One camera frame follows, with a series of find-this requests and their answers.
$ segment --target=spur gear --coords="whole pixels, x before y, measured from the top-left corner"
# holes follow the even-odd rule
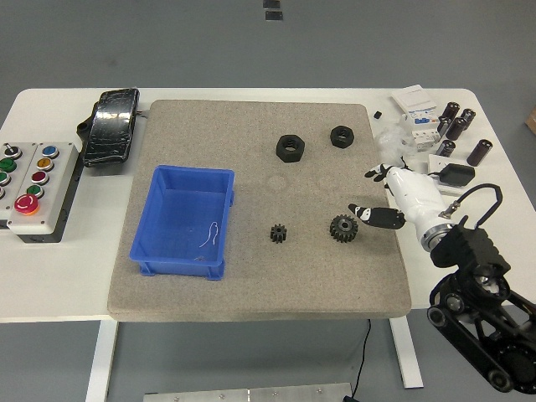
[[[329,225],[329,233],[336,241],[348,243],[358,233],[358,223],[347,215],[339,215]]]
[[[270,238],[271,238],[271,241],[275,241],[276,243],[282,243],[284,240],[286,240],[285,225],[281,225],[281,224],[274,225],[270,231]]]

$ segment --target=power cord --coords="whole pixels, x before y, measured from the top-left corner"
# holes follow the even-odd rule
[[[367,330],[367,334],[365,335],[365,340],[363,341],[363,354],[361,357],[361,366],[359,366],[358,379],[356,380],[355,387],[353,388],[353,391],[352,391],[352,399],[355,396],[355,393],[358,391],[359,379],[361,378],[361,371],[363,370],[363,365],[365,364],[365,349],[367,347],[367,340],[369,339],[370,329],[372,328],[372,322],[370,321],[370,319],[367,321],[368,321],[368,330]]]
[[[501,191],[501,188],[499,186],[497,186],[496,184],[491,184],[491,183],[483,183],[483,184],[478,184],[477,186],[467,190],[459,199],[457,199],[456,201],[454,201],[451,205],[449,205],[449,207],[443,211],[440,216],[443,216],[445,218],[450,218],[451,215],[456,212],[456,210],[460,207],[461,205],[461,202],[466,199],[469,195],[473,194],[474,192],[476,192],[477,190],[480,190],[482,188],[492,188],[493,190],[495,190],[495,199],[496,199],[496,202],[494,205],[492,205],[490,207],[490,209],[478,220],[477,224],[475,224],[475,229],[478,229],[480,227],[481,224],[483,224],[484,222],[486,222],[490,216],[493,215],[493,213],[495,211],[497,211],[497,209],[499,208],[499,206],[501,205],[501,203],[503,202],[503,192]],[[468,217],[467,216],[464,216],[461,220],[460,220],[460,225],[463,226],[466,222],[467,222],[467,219]]]

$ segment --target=red emergency stop button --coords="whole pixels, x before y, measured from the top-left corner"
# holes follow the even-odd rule
[[[15,210],[21,214],[35,214],[39,209],[39,201],[33,194],[23,194],[15,200]]]

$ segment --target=hex nut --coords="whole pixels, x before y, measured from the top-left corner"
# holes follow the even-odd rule
[[[276,155],[284,163],[300,162],[303,151],[305,151],[305,142],[296,135],[282,136],[277,142]]]
[[[353,131],[346,126],[337,126],[332,130],[329,137],[334,147],[348,148],[353,142]]]

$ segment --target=plastic bin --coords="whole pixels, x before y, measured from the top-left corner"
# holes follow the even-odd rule
[[[130,252],[142,275],[224,276],[234,180],[232,170],[156,167]]]

